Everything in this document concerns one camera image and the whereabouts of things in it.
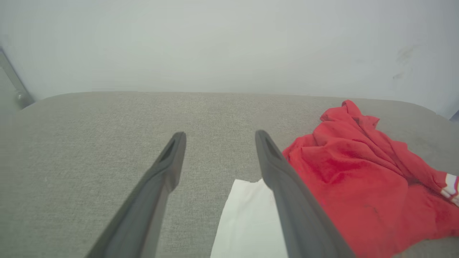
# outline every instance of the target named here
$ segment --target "gray couch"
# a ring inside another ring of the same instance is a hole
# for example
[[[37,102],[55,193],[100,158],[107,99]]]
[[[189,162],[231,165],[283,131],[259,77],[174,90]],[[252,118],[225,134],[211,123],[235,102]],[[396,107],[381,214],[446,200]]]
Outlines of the gray couch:
[[[234,179],[261,178],[254,133],[280,149],[309,134],[343,98],[98,92],[51,97],[20,111],[1,136],[0,256],[84,257],[176,131],[187,133],[179,186],[157,257],[209,257]],[[436,169],[459,175],[459,126],[399,101],[352,99],[378,129]],[[459,239],[402,254],[459,257]]]

